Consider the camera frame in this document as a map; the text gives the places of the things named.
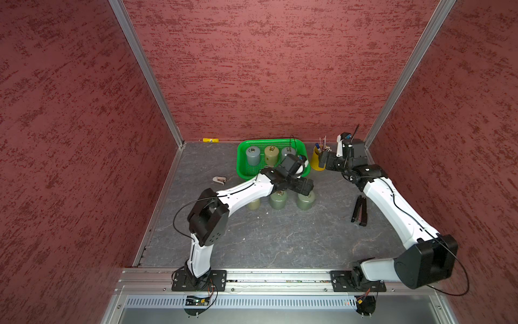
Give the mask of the green tea canister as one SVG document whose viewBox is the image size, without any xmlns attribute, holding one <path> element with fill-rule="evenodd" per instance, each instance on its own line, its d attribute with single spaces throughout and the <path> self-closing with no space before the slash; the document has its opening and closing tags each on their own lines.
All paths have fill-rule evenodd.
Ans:
<svg viewBox="0 0 518 324">
<path fill-rule="evenodd" d="M 288 194 L 286 191 L 278 190 L 269 196 L 270 206 L 275 210 L 282 210 L 287 204 Z"/>
<path fill-rule="evenodd" d="M 308 195 L 298 194 L 296 205 L 302 211 L 307 211 L 314 206 L 316 195 L 311 191 Z"/>
</svg>

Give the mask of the beige tea canister back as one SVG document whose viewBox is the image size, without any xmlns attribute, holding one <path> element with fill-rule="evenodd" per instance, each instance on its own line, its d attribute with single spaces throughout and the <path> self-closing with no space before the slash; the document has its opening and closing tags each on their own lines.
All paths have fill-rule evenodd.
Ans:
<svg viewBox="0 0 518 324">
<path fill-rule="evenodd" d="M 280 151 L 276 146 L 270 145 L 264 150 L 264 160 L 267 166 L 274 167 L 279 160 Z"/>
</svg>

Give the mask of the beige tea canister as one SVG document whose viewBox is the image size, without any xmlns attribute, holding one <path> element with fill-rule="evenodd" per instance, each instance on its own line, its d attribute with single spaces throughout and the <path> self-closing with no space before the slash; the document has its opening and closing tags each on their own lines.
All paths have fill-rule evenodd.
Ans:
<svg viewBox="0 0 518 324">
<path fill-rule="evenodd" d="M 279 160 L 280 151 L 276 146 L 270 145 L 264 150 L 264 160 L 267 166 L 274 167 Z"/>
<path fill-rule="evenodd" d="M 251 201 L 250 203 L 248 203 L 247 208 L 251 211 L 254 211 L 254 210 L 259 209 L 260 205 L 261 205 L 261 199 L 258 198 L 258 199 Z"/>
</svg>

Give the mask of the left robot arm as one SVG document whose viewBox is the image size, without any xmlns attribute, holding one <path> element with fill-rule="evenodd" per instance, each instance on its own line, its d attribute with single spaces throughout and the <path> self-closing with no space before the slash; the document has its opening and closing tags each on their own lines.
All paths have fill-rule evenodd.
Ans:
<svg viewBox="0 0 518 324">
<path fill-rule="evenodd" d="M 268 167 L 233 188 L 204 190 L 199 198 L 186 204 L 193 206 L 188 214 L 190 254 L 185 265 L 172 276 L 172 290 L 200 291 L 210 285 L 213 246 L 224 235 L 229 218 L 237 210 L 276 191 L 291 190 L 307 196 L 313 189 L 311 179 L 290 174 L 282 167 Z"/>
</svg>

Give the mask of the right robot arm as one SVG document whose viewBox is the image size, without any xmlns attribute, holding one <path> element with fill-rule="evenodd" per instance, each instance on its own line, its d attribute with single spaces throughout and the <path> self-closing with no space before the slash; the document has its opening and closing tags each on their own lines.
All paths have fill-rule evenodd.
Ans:
<svg viewBox="0 0 518 324">
<path fill-rule="evenodd" d="M 378 165 L 355 162 L 352 154 L 338 156 L 325 151 L 319 166 L 338 171 L 370 199 L 385 216 L 401 240 L 404 252 L 393 259 L 359 261 L 352 270 L 356 287 L 374 282 L 401 282 L 411 289 L 451 277 L 457 259 L 458 243 L 442 235 L 410 206 L 387 173 Z"/>
</svg>

